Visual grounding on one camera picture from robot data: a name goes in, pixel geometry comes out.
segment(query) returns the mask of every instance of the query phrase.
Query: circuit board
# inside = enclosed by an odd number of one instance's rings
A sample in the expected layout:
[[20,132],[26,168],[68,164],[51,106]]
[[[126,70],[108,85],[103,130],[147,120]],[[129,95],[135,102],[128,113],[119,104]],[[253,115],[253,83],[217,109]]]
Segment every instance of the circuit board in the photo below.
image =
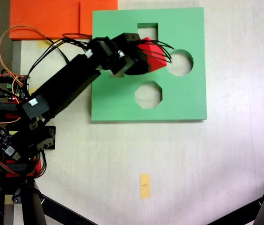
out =
[[0,149],[14,160],[21,158],[20,154],[12,147],[12,136],[0,127]]
[[[25,83],[25,78],[20,77],[20,78],[18,78],[18,81]],[[7,90],[10,92],[12,91],[12,84],[10,84],[10,83],[7,84]],[[15,95],[17,97],[27,99],[24,88],[21,85],[19,85],[17,82],[14,82],[14,92],[15,92]],[[8,101],[9,102],[16,102],[16,99],[15,99],[15,97],[8,97]]]

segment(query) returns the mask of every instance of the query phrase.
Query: green shape sorter board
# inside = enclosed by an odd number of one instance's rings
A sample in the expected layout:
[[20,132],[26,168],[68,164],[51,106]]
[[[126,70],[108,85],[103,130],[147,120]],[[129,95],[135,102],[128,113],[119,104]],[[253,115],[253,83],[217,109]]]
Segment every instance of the green shape sorter board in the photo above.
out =
[[[110,78],[109,71],[102,71],[92,83],[92,121],[206,119],[204,9],[95,11],[93,38],[137,33],[138,24],[146,23],[158,24],[158,40],[190,53],[192,70],[174,76],[164,67],[120,78]],[[151,82],[162,88],[162,101],[155,108],[143,109],[135,100],[135,91]]]

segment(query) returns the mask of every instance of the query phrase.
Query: white table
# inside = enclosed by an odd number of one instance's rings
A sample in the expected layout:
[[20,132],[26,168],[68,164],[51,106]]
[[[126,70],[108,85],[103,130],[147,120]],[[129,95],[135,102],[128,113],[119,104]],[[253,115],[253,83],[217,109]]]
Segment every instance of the white table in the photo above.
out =
[[[57,127],[56,150],[46,153],[40,190],[99,225],[205,225],[262,196],[264,0],[118,4],[119,9],[205,8],[208,119],[92,123],[87,88],[50,122]],[[22,41],[22,74],[43,51],[35,41]],[[81,52],[67,45],[62,51],[70,58]],[[64,65],[53,52],[32,73],[31,86]],[[139,197],[140,173],[151,175],[150,198]],[[15,225],[21,219],[18,205]]]

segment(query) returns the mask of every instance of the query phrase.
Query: orange foam sheet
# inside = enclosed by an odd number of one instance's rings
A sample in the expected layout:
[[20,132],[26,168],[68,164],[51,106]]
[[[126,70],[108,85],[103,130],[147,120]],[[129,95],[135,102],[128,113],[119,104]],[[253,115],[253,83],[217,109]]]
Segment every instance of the orange foam sheet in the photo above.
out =
[[[10,27],[28,25],[52,39],[80,33],[80,0],[10,0]],[[12,40],[44,39],[26,28],[11,30]]]
[[81,0],[80,33],[92,35],[92,13],[100,10],[117,10],[117,0]]

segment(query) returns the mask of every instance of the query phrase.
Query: yellow sticky note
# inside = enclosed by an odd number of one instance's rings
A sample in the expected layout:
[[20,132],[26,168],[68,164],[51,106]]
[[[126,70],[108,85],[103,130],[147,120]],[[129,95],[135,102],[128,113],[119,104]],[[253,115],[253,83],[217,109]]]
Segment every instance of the yellow sticky note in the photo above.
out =
[[10,131],[9,131],[9,134],[10,134],[10,135],[15,135],[16,133],[18,133],[16,130],[10,130]]
[[140,184],[140,198],[149,198],[150,191],[150,175],[148,173],[141,173],[139,177]]
[[30,95],[32,95],[37,89],[38,88],[31,88],[31,87],[29,87],[28,92],[29,92]]
[[37,41],[37,48],[48,48],[50,47],[50,45],[52,45],[52,42],[48,41],[48,40],[38,40]]

